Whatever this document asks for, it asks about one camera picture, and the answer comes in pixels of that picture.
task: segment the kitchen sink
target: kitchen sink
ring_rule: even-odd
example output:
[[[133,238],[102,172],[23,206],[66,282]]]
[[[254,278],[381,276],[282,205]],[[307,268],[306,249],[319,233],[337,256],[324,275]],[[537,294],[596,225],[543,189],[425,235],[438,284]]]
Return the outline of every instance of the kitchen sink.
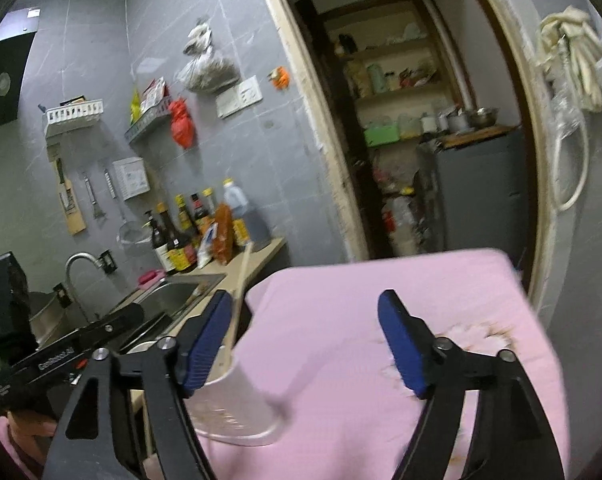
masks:
[[[146,341],[153,341],[176,326],[196,304],[218,285],[226,274],[167,276],[134,300],[143,308],[143,324],[112,342],[126,353]]]

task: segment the pot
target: pot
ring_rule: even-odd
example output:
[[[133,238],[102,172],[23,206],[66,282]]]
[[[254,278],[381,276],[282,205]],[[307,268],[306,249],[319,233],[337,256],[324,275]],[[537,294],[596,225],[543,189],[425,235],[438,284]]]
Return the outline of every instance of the pot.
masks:
[[[469,114],[470,124],[478,130],[497,123],[498,108],[479,108]]]
[[[468,112],[459,108],[447,115],[447,126],[451,134],[462,134],[471,131]]]

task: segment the pink table surface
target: pink table surface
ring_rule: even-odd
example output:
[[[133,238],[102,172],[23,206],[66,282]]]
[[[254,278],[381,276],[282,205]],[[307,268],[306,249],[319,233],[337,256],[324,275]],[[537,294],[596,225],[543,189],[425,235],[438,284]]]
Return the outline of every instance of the pink table surface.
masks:
[[[543,404],[566,467],[559,361],[507,258],[474,250],[286,269],[254,286],[246,298],[254,318],[235,356],[285,413],[288,427],[270,446],[204,442],[219,480],[392,477],[424,402],[403,386],[380,329],[377,300],[386,288],[395,289],[410,313],[436,334],[480,326],[507,337]],[[479,342],[467,346],[481,351]],[[471,392],[446,479],[461,475],[475,412]]]

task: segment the wall shelf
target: wall shelf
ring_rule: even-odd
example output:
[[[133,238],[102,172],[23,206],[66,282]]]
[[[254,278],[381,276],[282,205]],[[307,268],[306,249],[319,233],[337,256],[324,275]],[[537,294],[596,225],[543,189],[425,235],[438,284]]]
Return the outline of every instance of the wall shelf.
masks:
[[[423,40],[403,41],[402,43],[393,43],[389,45],[377,46],[376,48],[359,50],[354,54],[347,54],[346,56],[343,56],[343,61],[366,61],[369,59],[377,59],[379,57],[392,56],[394,54],[402,54],[403,52],[410,52],[412,50],[421,50],[431,47],[432,44],[427,38]]]
[[[46,139],[92,126],[103,114],[103,99],[48,108],[43,114]]]
[[[148,108],[139,120],[137,120],[126,131],[126,141],[128,144],[141,139],[146,134],[155,130],[160,124],[164,123],[170,116],[169,104],[172,102],[170,96],[165,96],[158,104]]]
[[[382,94],[374,94],[367,97],[361,97],[354,102],[357,105],[367,105],[385,102],[391,99],[404,98],[427,94],[428,92],[444,92],[447,86],[443,83],[426,83],[422,86],[407,86],[399,90],[383,92]]]

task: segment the faucet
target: faucet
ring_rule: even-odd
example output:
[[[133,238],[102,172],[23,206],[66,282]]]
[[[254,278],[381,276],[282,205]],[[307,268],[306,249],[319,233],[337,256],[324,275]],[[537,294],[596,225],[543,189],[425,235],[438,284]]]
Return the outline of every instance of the faucet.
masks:
[[[70,277],[70,270],[72,269],[72,264],[77,260],[88,260],[97,269],[103,270],[103,272],[106,274],[111,274],[118,267],[116,266],[116,263],[114,263],[114,259],[112,258],[110,251],[103,252],[101,254],[101,256],[99,256],[98,258],[96,256],[94,256],[94,254],[90,254],[90,253],[76,253],[67,259],[67,261],[65,263],[65,283],[67,285],[68,294],[70,296],[70,299],[74,303],[76,303],[76,306],[81,311],[81,314],[83,314],[85,321],[90,323],[90,320],[88,319],[88,315],[85,313],[85,310],[84,310],[81,302],[79,301],[79,295],[76,292],[76,289],[74,288],[74,284],[72,283],[72,279]],[[95,313],[94,316],[96,317],[97,320],[99,319],[99,316],[97,313]]]

